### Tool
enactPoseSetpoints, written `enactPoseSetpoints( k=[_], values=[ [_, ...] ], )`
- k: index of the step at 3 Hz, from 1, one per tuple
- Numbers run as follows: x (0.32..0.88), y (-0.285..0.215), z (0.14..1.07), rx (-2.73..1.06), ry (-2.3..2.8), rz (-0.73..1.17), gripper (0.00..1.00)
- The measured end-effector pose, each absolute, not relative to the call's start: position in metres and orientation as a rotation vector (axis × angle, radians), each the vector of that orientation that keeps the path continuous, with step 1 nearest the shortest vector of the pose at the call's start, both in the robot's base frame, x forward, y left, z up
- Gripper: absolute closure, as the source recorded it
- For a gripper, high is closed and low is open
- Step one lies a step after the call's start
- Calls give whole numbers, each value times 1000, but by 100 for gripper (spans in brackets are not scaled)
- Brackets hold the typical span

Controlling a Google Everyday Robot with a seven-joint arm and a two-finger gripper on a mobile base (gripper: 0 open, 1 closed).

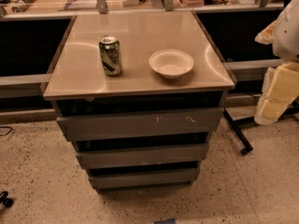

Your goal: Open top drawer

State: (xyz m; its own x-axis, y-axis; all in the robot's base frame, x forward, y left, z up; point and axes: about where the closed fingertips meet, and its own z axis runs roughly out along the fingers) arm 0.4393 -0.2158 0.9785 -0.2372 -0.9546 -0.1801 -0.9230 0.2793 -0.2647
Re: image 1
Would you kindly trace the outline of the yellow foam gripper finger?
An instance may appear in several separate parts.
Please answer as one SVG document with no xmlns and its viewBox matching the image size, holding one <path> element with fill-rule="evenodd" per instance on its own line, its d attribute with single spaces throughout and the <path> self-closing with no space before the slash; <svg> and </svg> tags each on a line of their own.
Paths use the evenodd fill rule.
<svg viewBox="0 0 299 224">
<path fill-rule="evenodd" d="M 254 120 L 260 125 L 270 125 L 299 96 L 299 63 L 285 62 L 277 68 L 270 67 L 263 79 L 262 93 Z"/>
<path fill-rule="evenodd" d="M 274 39 L 274 29 L 276 26 L 276 21 L 271 22 L 267 27 L 265 27 L 260 33 L 258 33 L 254 40 L 257 43 L 269 45 Z"/>
</svg>

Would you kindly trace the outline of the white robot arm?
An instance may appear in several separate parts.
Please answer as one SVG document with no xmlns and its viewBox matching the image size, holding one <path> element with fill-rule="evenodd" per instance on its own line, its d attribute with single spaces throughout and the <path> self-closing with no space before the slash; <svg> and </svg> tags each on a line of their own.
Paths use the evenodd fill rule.
<svg viewBox="0 0 299 224">
<path fill-rule="evenodd" d="M 255 41 L 271 44 L 274 55 L 282 60 L 277 68 L 267 69 L 254 115 L 257 124 L 270 125 L 299 96 L 299 0 L 291 0 Z"/>
</svg>

